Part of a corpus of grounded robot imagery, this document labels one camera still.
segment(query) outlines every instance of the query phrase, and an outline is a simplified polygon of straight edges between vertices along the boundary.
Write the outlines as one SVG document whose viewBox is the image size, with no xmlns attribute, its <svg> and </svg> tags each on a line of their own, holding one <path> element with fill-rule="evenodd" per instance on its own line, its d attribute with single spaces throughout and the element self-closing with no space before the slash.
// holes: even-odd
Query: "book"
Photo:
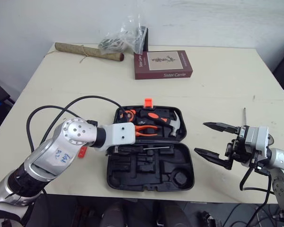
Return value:
<svg viewBox="0 0 284 227">
<path fill-rule="evenodd" d="M 185 51 L 153 51 L 134 54 L 135 79 L 191 77 L 193 69 Z"/>
</svg>

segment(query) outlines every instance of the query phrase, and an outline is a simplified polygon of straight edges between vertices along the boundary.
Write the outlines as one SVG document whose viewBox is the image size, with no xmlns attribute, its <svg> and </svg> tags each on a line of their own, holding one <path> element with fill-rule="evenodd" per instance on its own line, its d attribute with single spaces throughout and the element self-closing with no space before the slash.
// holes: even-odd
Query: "pliers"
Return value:
<svg viewBox="0 0 284 227">
<path fill-rule="evenodd" d="M 140 133 L 139 131 L 141 130 L 144 130 L 144 129 L 158 129 L 157 126 L 155 125 L 135 125 L 135 135 L 138 137 L 138 136 L 157 136 L 158 134 L 155 133 L 155 134 L 143 134 L 143 133 Z"/>
</svg>

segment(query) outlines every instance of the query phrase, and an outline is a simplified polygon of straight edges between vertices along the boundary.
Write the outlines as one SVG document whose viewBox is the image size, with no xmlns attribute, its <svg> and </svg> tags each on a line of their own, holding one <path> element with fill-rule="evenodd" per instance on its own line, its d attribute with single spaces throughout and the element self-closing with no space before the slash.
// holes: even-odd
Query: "hammer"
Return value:
<svg viewBox="0 0 284 227">
<path fill-rule="evenodd" d="M 171 120 L 167 117 L 160 117 L 159 115 L 157 115 L 156 113 L 149 113 L 149 112 L 141 112 L 141 117 L 149 117 L 152 120 L 154 120 L 155 122 L 164 124 L 164 125 L 170 125 L 172 127 L 172 132 L 170 133 L 171 136 L 177 136 L 177 130 L 180 128 L 180 119 L 178 114 L 176 113 L 176 111 L 174 111 L 175 115 L 176 115 L 176 120 Z"/>
<path fill-rule="evenodd" d="M 180 128 L 180 119 L 176 111 L 174 111 L 176 115 L 176 120 L 170 120 L 169 125 L 172 126 L 172 132 L 170 133 L 171 136 L 177 136 L 177 130 Z"/>
</svg>

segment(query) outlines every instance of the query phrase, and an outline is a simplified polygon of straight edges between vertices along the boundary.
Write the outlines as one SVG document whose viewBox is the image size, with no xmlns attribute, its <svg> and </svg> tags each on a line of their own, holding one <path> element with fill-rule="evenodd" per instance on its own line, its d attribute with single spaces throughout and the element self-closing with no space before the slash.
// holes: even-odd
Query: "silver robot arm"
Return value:
<svg viewBox="0 0 284 227">
<path fill-rule="evenodd" d="M 228 143 L 226 160 L 220 159 L 218 153 L 205 149 L 195 148 L 195 151 L 208 161 L 229 170 L 235 160 L 246 167 L 254 168 L 257 173 L 271 175 L 274 194 L 284 211 L 284 150 L 269 148 L 274 140 L 268 133 L 268 127 L 235 127 L 216 122 L 206 122 L 204 125 L 217 131 L 237 134 L 237 138 Z"/>
<path fill-rule="evenodd" d="M 272 187 L 282 210 L 284 210 L 284 150 L 271 148 L 271 158 L 266 166 L 272 176 Z"/>
<path fill-rule="evenodd" d="M 0 218 L 21 222 L 41 190 L 70 166 L 82 146 L 105 151 L 110 146 L 133 143 L 135 128 L 131 122 L 96 127 L 81 118 L 66 120 L 56 127 L 51 139 L 0 182 Z"/>
</svg>

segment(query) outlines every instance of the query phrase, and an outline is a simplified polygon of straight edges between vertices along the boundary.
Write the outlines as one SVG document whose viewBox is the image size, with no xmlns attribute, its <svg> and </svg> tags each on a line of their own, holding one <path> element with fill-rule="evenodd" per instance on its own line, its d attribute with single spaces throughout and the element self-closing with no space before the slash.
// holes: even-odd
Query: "floor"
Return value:
<svg viewBox="0 0 284 227">
<path fill-rule="evenodd" d="M 101 197 L 83 197 L 83 196 L 65 196 L 65 195 L 48 195 L 50 204 L 50 217 L 51 227 L 72 227 L 75 211 L 78 206 L 83 206 L 88 209 L 88 212 L 84 216 L 85 220 L 79 223 L 78 227 L 98 227 L 98 225 L 92 222 L 91 216 L 101 219 L 103 212 L 113 203 L 122 202 L 126 204 L 127 209 L 139 215 L 145 220 L 151 218 L 153 213 L 154 200 L 123 200 L 119 198 L 101 198 Z M 235 203 L 192 203 L 185 201 L 178 201 L 177 204 L 185 212 L 190 223 L 194 227 L 201 227 L 200 220 L 198 218 L 199 212 L 207 211 L 215 219 L 220 219 L 222 224 L 230 214 L 231 210 L 237 205 Z M 233 212 L 225 227 L 229 227 L 235 221 L 248 222 L 252 214 L 255 211 L 257 205 L 255 204 L 240 204 Z M 258 214 L 259 220 L 266 218 L 269 214 L 269 209 L 272 214 L 275 214 L 278 210 L 278 205 L 271 204 L 264 207 L 265 211 L 260 211 Z M 27 227 L 45 227 L 48 226 L 48 209 L 46 206 L 46 200 L 44 195 L 41 195 L 34 207 L 31 219 Z M 242 223 L 237 223 L 235 227 L 245 226 Z M 273 227 L 270 219 L 266 218 L 261 221 L 260 227 Z M 284 226 L 283 223 L 278 222 L 278 227 Z"/>
</svg>

